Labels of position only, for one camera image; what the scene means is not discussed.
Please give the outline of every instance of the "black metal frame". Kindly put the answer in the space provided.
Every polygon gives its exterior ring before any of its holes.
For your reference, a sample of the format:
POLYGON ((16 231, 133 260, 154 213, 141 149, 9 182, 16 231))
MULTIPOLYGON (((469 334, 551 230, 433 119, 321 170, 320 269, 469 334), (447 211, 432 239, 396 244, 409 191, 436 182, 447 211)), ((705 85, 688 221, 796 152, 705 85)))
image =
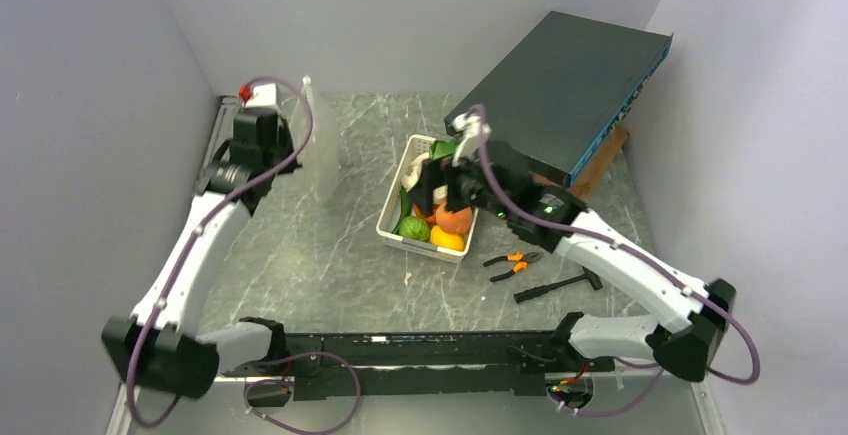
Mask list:
MULTIPOLYGON (((555 331, 294 333, 286 334, 289 355, 334 353, 355 366, 363 395, 419 395, 511 391, 517 396, 545 395, 545 374, 573 373, 586 360, 556 349, 555 331), (523 356, 515 347, 537 357, 523 356)), ((590 372, 615 369, 611 357, 589 362, 590 372)), ((281 376, 285 365, 242 365, 231 377, 281 376)), ((354 394, 350 374, 334 360, 317 357, 292 363, 297 380, 294 400, 322 400, 354 394)))

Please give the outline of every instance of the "white corner wall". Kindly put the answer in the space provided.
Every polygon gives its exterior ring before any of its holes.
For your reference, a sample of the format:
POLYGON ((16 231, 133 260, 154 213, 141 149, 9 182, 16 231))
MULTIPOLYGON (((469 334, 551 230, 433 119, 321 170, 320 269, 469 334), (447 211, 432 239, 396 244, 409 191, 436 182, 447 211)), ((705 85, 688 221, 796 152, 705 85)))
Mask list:
POLYGON ((0 433, 103 433, 100 343, 188 211, 212 90, 161 0, 0 0, 0 433))
MULTIPOLYGON (((753 387, 713 380, 730 434, 848 424, 848 0, 662 0, 672 55, 627 152, 659 254, 739 290, 753 387)), ((739 337, 716 366, 749 373, 739 337)))
POLYGON ((218 94, 257 73, 329 91, 468 91, 550 10, 644 28, 659 0, 165 0, 218 94))

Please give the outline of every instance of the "white plastic basket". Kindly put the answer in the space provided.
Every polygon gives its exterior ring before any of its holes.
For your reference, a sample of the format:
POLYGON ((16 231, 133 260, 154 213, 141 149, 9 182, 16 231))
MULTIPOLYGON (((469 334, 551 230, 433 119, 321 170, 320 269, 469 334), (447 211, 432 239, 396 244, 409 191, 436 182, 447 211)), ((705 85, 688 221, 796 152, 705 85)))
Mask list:
POLYGON ((436 141, 435 138, 425 137, 423 135, 412 135, 409 137, 409 140, 406 142, 406 150, 404 150, 403 157, 401 157, 400 164, 398 164, 397 173, 395 173, 395 178, 392 180, 392 186, 389 188, 389 194, 386 196, 386 203, 383 204, 383 211, 380 212, 380 218, 377 220, 377 235, 380 236, 383 243, 390 247, 420 253, 421 255, 438 258, 445 262, 459 263, 468 253, 468 247, 471 246, 471 239, 474 236, 474 227, 477 226, 476 208, 472 210, 474 215, 471 221, 471 229, 468 231, 468 236, 465 239, 465 249, 461 252, 444 247, 438 247, 427 242, 401 237, 400 235, 392 233, 395 224, 397 224, 398 217, 400 217, 400 206, 398 203, 398 191, 401 187, 400 177, 404 171, 407 170, 409 164, 412 163, 415 157, 430 151, 430 145, 434 141, 436 141))

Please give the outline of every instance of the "marble table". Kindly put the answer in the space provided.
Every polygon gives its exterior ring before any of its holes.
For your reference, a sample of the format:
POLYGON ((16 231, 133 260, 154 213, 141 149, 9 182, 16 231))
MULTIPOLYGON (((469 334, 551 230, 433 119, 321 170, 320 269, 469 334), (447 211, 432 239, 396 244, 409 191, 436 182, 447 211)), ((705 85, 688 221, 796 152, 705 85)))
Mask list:
MULTIPOLYGON (((407 137, 444 136, 442 119, 462 94, 323 97, 343 131, 338 190, 321 205, 305 189, 302 172, 275 181, 227 255, 201 333, 244 316, 275 319, 288 332, 304 333, 553 329, 569 311, 645 313, 619 290, 605 285, 595 292, 588 283, 517 305, 513 293, 576 276, 581 269, 548 254, 512 279, 490 283, 505 265, 483 268, 483 261, 530 249, 493 215, 480 214, 459 265, 383 245, 375 226, 407 137)), ((224 116, 215 146, 231 129, 224 116)), ((589 204, 613 228, 653 249, 622 154, 589 204)))

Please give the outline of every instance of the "lemon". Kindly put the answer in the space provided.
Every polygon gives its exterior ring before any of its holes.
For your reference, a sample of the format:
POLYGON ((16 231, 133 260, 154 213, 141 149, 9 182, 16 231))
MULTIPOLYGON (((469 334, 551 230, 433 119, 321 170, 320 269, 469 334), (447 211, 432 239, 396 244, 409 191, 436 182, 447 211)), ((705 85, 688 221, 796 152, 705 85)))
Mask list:
POLYGON ((448 233, 439 228, 438 225, 434 226, 430 230, 430 243, 443 248, 456 250, 457 252, 461 252, 465 249, 465 239, 462 238, 462 235, 448 233))

